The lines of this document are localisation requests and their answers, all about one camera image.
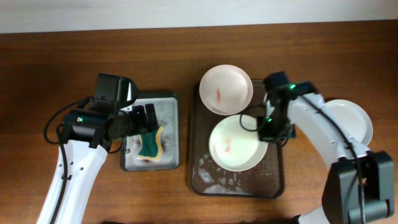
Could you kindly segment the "pale blue-white plate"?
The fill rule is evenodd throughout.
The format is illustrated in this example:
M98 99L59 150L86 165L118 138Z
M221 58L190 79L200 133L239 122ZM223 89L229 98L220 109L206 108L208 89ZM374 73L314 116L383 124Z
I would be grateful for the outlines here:
M348 100L331 100L325 106L334 114L351 138L368 145L373 137L372 121L362 107Z

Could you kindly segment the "large white stained plate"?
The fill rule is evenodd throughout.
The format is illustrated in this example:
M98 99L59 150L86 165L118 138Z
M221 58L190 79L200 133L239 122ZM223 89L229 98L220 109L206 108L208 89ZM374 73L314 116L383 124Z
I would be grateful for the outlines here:
M268 143L258 140L256 119L233 115L221 120L212 130L208 146L212 159L221 168L241 172L256 166L266 155Z

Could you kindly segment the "green and yellow sponge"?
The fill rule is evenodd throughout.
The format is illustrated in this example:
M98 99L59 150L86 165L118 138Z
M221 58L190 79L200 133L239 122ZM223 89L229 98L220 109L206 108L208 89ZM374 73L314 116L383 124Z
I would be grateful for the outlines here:
M148 161L159 161L162 156L161 134L163 127L158 130L140 135L141 150L138 152L138 159Z

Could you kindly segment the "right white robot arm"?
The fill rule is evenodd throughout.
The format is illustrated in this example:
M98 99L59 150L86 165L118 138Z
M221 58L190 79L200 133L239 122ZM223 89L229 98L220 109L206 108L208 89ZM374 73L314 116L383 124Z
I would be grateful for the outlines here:
M263 81L265 114L257 118L260 141L281 144L299 128L328 168L322 204L294 223L370 223L393 216L394 162L352 138L310 82L291 83L284 72Z

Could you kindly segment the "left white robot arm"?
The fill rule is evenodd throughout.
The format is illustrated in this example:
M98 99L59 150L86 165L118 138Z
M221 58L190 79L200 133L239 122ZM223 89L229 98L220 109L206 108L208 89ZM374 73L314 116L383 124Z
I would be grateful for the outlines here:
M94 95L69 105L56 127L57 168L38 223L81 223L113 141L158 128L152 103L134 105L138 95L130 78L100 73Z

